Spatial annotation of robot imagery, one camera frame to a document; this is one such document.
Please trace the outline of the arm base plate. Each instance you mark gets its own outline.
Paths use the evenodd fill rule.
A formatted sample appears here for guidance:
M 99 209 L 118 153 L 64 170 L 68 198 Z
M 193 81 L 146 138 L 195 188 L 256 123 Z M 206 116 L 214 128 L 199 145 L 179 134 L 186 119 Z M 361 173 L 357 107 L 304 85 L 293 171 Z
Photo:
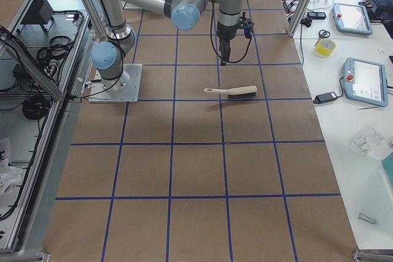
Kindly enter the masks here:
M 142 64 L 124 64 L 120 80 L 109 90 L 113 82 L 104 80 L 104 83 L 94 83 L 88 100 L 96 103 L 137 102 L 141 84 Z

